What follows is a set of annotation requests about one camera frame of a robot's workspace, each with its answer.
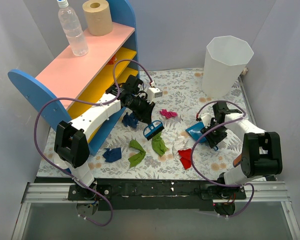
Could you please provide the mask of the blue plastic dustpan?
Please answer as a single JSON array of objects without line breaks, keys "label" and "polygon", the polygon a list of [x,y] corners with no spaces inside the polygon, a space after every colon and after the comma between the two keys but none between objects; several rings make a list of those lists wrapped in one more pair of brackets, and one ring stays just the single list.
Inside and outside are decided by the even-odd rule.
[{"label": "blue plastic dustpan", "polygon": [[[185,131],[195,140],[197,141],[203,134],[201,133],[201,130],[205,127],[202,121],[197,122],[196,124],[188,127]],[[209,147],[209,143],[207,139],[204,137],[200,140],[200,144],[206,144]],[[217,146],[212,147],[215,151],[217,151],[219,148]]]}]

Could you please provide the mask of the blue hand brush black bristles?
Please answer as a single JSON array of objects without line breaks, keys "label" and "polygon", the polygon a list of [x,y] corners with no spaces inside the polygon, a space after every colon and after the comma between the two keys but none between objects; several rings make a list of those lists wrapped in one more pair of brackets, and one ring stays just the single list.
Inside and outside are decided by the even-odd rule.
[{"label": "blue hand brush black bristles", "polygon": [[154,120],[152,123],[150,123],[144,128],[143,136],[147,140],[151,140],[157,134],[161,133],[164,129],[164,125],[160,120]]}]

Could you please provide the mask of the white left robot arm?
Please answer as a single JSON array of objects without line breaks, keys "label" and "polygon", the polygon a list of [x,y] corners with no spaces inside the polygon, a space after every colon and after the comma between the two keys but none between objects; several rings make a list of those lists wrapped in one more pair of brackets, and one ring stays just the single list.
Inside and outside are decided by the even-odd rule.
[{"label": "white left robot arm", "polygon": [[109,87],[96,106],[70,122],[58,124],[53,162],[62,169],[70,169],[76,180],[82,182],[79,194],[85,200],[93,199],[97,193],[87,160],[90,156],[89,141],[99,127],[122,108],[130,109],[138,121],[147,125],[152,123],[153,99],[162,96],[162,93],[154,83],[146,90],[142,90],[142,86],[142,80],[129,75],[126,82]]}]

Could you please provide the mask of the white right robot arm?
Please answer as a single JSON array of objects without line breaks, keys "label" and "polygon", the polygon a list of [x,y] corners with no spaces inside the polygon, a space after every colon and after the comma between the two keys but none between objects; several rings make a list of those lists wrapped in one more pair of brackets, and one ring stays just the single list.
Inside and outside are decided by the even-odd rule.
[{"label": "white right robot arm", "polygon": [[246,113],[237,104],[227,100],[211,102],[213,114],[196,114],[203,123],[200,132],[208,145],[217,149],[218,144],[231,131],[242,141],[241,158],[234,168],[221,174],[221,183],[216,186],[217,195],[227,199],[235,192],[234,186],[268,175],[278,175],[283,170],[281,140],[277,132],[265,131],[245,118]]}]

